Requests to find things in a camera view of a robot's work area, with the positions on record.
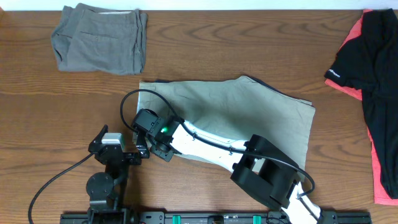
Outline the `navy blue shorts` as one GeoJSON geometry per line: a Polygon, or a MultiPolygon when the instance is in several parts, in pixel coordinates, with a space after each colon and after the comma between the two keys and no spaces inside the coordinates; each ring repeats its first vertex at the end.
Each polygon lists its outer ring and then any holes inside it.
{"type": "MultiPolygon", "coordinates": [[[[311,101],[304,100],[304,99],[299,99],[299,98],[295,98],[295,97],[293,97],[293,96],[286,95],[286,94],[282,93],[281,91],[279,91],[278,89],[276,89],[276,88],[274,88],[274,87],[268,85],[267,83],[265,83],[264,81],[262,81],[262,80],[260,80],[260,79],[258,79],[258,78],[256,78],[256,77],[252,77],[252,76],[249,76],[249,75],[242,75],[241,77],[246,77],[246,78],[248,78],[248,79],[249,79],[251,82],[253,82],[253,83],[261,84],[262,86],[264,86],[264,87],[266,87],[266,88],[268,88],[268,89],[270,89],[270,90],[272,90],[272,91],[274,91],[274,92],[276,92],[276,93],[279,93],[279,94],[281,94],[281,95],[294,98],[294,99],[296,99],[296,100],[300,100],[302,103],[305,103],[305,104],[308,104],[308,105],[312,106],[312,102],[311,102],[311,101]]],[[[175,81],[175,80],[169,81],[169,80],[157,79],[157,80],[155,80],[154,82],[155,82],[155,83],[172,83],[172,82],[182,82],[182,81],[175,81]]]]}

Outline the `khaki beige shorts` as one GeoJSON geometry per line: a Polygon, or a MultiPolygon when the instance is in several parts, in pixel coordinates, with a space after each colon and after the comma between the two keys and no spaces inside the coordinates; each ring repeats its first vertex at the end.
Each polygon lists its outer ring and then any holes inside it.
{"type": "Polygon", "coordinates": [[[209,133],[248,140],[257,134],[305,168],[315,108],[246,77],[223,82],[140,82],[139,109],[177,113],[209,133]]]}

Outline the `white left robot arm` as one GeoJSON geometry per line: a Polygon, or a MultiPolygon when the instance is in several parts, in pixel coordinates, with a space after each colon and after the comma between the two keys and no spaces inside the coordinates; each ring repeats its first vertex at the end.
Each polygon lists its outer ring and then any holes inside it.
{"type": "Polygon", "coordinates": [[[88,224],[137,224],[139,216],[123,206],[124,193],[129,177],[129,167],[139,166],[149,158],[147,144],[139,146],[138,152],[125,152],[121,133],[110,133],[105,124],[90,142],[88,151],[105,166],[105,171],[93,174],[86,183],[90,197],[88,224]]]}

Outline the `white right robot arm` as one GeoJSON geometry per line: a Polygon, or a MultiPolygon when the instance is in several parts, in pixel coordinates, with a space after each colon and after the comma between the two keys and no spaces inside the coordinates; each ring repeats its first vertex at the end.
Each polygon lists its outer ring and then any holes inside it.
{"type": "Polygon", "coordinates": [[[192,156],[225,168],[231,180],[269,209],[283,211],[291,223],[319,223],[322,210],[310,201],[301,178],[313,179],[266,138],[228,139],[206,132],[174,115],[167,119],[141,109],[132,127],[139,141],[148,139],[152,152],[166,161],[175,154],[192,156]]]}

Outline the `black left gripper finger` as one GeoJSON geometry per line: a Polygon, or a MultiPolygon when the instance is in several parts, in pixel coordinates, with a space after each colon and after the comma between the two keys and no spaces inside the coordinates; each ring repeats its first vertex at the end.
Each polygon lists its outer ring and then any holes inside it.
{"type": "Polygon", "coordinates": [[[141,157],[149,157],[149,148],[146,142],[146,136],[142,132],[137,133],[136,147],[141,157]]]}
{"type": "Polygon", "coordinates": [[[108,125],[105,124],[101,131],[96,135],[96,137],[92,140],[92,142],[90,142],[91,146],[95,146],[95,145],[100,145],[102,144],[102,138],[103,136],[108,132],[108,125]]]}

